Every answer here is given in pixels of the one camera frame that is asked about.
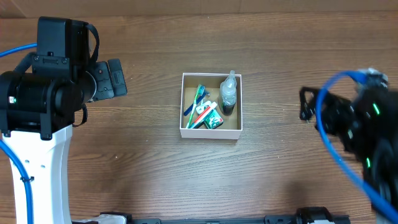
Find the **green white toothbrush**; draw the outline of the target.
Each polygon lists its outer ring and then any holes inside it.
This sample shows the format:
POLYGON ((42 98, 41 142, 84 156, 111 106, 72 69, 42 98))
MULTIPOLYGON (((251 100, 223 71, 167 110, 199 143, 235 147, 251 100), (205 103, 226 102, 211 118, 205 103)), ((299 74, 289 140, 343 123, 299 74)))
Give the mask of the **green white toothbrush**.
POLYGON ((192 122, 192 118, 193 118, 193 112, 195 110, 195 108, 197 107, 197 101, 198 101, 198 97, 202 96, 202 94, 205 91, 205 86, 204 85, 198 85, 197 86, 197 90, 194 96, 194 101, 192 103, 192 105, 187 109, 186 115, 189 116, 188 122, 186 124, 186 128, 189 128, 192 122))

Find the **clear dark spray bottle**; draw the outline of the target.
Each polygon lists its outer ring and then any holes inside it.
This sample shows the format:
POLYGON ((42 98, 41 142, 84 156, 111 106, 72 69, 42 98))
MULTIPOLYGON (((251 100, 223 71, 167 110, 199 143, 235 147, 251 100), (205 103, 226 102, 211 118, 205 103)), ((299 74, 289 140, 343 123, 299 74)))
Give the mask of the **clear dark spray bottle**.
POLYGON ((236 86, 235 71, 231 70, 226 80, 220 84, 220 93, 218 97, 218 105, 225 116, 231 115, 234 110, 237 97, 236 86))

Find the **teal toothpaste tube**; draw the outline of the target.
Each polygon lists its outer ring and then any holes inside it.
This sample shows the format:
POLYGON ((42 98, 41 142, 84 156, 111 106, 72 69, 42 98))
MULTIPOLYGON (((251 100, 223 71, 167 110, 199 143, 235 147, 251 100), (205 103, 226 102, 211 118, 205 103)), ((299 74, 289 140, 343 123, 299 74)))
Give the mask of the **teal toothpaste tube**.
POLYGON ((197 129, 199 128, 204 120, 208 117, 208 115, 218 106, 215 101, 208 101, 203 106, 203 111, 198 115, 196 120, 188 127, 189 129, 197 129))

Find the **green white soap packet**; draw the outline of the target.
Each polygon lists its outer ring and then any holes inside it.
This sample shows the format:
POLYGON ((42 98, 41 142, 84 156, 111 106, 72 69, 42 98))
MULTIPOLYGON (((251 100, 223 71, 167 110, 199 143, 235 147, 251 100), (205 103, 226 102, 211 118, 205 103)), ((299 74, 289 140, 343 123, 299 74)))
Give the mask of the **green white soap packet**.
MULTIPOLYGON (((202 103, 201 105, 196 107, 196 112, 198 115, 200 115, 202 112, 204 112, 207 107, 209 107, 213 102, 212 101, 206 101, 202 103)), ((203 124, 206 126, 207 129, 216 129, 219 126, 223 124, 223 119, 220 116, 220 114, 217 112, 216 108, 214 108, 208 115, 207 118, 204 119, 203 124)))

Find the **blue disposable razor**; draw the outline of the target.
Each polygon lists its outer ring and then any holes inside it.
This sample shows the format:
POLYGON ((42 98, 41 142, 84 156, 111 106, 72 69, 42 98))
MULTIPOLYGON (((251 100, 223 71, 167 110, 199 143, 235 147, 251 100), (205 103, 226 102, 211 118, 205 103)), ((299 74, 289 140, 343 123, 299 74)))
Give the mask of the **blue disposable razor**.
MULTIPOLYGON (((200 95, 200 96, 197 98, 196 103, 199 104, 199 102, 201 102, 201 100, 204 99, 205 96, 209 96, 209 95, 210 95, 210 92, 209 92, 209 91, 204 91, 203 94, 200 95)), ((191 113, 192 109, 193 109, 193 104, 191 104, 191 105, 183 112, 183 115, 184 115, 184 116, 189 115, 189 114, 191 113)))

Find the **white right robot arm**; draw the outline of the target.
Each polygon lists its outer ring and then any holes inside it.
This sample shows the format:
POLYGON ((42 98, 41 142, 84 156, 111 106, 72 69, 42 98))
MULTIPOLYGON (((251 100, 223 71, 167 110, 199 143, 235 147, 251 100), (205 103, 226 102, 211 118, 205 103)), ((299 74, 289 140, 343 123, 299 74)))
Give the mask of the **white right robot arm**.
POLYGON ((327 93, 321 119, 362 164, 365 183, 397 208, 397 91, 362 88, 353 100, 327 93))

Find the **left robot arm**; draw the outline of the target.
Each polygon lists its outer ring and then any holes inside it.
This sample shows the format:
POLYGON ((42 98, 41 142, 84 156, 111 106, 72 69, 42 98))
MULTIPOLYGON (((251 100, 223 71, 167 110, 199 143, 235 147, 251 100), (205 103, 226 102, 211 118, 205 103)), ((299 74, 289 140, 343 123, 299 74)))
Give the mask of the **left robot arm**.
POLYGON ((121 62, 73 63, 28 55, 1 75, 1 149, 18 223, 71 223, 68 153, 75 113, 127 93, 121 62))

